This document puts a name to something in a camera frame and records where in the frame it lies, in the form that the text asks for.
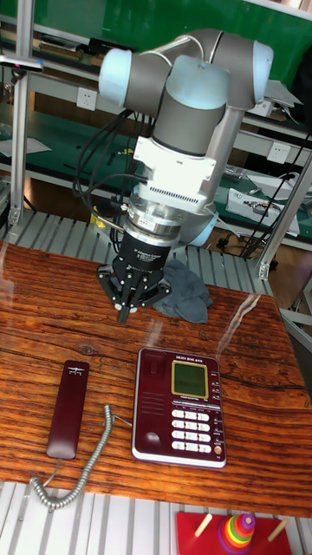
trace coiled phone cord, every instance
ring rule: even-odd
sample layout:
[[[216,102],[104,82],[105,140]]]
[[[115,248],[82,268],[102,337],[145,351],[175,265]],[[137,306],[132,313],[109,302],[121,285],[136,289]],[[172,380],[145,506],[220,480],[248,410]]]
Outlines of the coiled phone cord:
[[[30,479],[30,485],[35,489],[36,494],[38,495],[40,501],[47,506],[50,511],[55,511],[56,509],[62,509],[63,507],[69,505],[75,501],[76,497],[81,493],[84,486],[87,484],[89,474],[94,467],[95,462],[99,459],[101,455],[101,451],[104,448],[108,436],[111,433],[112,426],[114,423],[114,415],[110,405],[105,405],[104,407],[104,415],[105,415],[105,429],[101,438],[93,451],[91,457],[89,458],[86,466],[83,468],[81,472],[81,476],[78,479],[75,487],[69,492],[65,497],[62,499],[57,499],[56,497],[49,496],[42,485],[42,482],[36,476],[33,476]]]

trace wooden peg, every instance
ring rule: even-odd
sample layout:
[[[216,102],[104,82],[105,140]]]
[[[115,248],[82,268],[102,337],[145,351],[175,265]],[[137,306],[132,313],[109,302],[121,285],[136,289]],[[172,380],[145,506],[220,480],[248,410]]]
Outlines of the wooden peg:
[[[196,538],[199,538],[200,534],[203,533],[204,529],[209,525],[210,521],[212,520],[212,514],[206,514],[204,520],[200,523],[197,531],[195,532]]]
[[[273,530],[273,532],[269,535],[268,541],[273,541],[273,539],[275,539],[278,534],[281,533],[281,531],[285,528],[285,526],[287,526],[288,523],[289,519],[283,519],[282,522],[280,522],[279,525],[276,527],[276,529]]]

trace wooden table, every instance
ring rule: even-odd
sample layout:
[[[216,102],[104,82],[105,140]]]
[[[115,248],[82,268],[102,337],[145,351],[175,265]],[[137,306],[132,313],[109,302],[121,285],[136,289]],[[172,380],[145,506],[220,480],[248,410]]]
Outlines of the wooden table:
[[[96,264],[9,245],[0,272],[0,480],[48,477],[45,454],[65,360],[89,362],[81,438],[55,487],[70,488],[102,433],[103,405],[131,421],[136,357],[150,345],[215,356],[247,293],[211,287],[209,322],[154,309],[127,324]],[[207,470],[139,462],[116,421],[86,490],[151,500],[312,516],[312,407],[275,301],[262,296],[220,357],[228,463]]]

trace wall socket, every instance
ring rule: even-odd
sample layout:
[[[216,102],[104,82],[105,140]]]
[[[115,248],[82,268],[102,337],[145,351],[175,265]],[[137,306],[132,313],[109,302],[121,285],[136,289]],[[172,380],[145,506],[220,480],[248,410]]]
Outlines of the wall socket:
[[[277,164],[283,164],[286,162],[289,152],[290,145],[286,145],[283,142],[274,142],[267,156],[267,160],[276,162]]]
[[[77,103],[78,108],[95,111],[97,92],[91,88],[78,88]]]

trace white button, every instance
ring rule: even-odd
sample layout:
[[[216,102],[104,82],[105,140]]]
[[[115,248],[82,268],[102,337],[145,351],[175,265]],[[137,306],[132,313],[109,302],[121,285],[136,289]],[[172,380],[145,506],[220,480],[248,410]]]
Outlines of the white button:
[[[199,452],[200,453],[211,453],[211,446],[210,445],[199,445]]]
[[[185,439],[191,441],[197,441],[198,435],[194,434],[193,432],[185,432]]]
[[[183,428],[184,422],[183,420],[172,420],[172,425],[174,428]]]
[[[184,451],[185,450],[185,443],[183,441],[173,441],[172,442],[172,448],[173,449],[178,449],[179,451]]]
[[[197,423],[196,422],[186,422],[185,423],[185,430],[197,430]]]
[[[204,415],[204,413],[198,413],[198,420],[201,420],[202,422],[208,422],[209,416]]]
[[[184,436],[184,432],[179,432],[178,430],[173,430],[172,432],[172,437],[174,437],[176,440],[183,440]]]
[[[208,434],[198,434],[198,440],[207,441],[207,443],[209,443],[209,441],[211,440],[211,437]]]
[[[209,424],[198,424],[199,432],[209,432],[210,426]]]
[[[197,443],[186,443],[186,451],[198,451]]]
[[[184,410],[173,410],[172,411],[172,416],[175,416],[176,418],[184,418]]]
[[[186,418],[187,420],[196,420],[197,415],[196,415],[196,413],[188,413],[188,412],[185,412],[185,418]]]

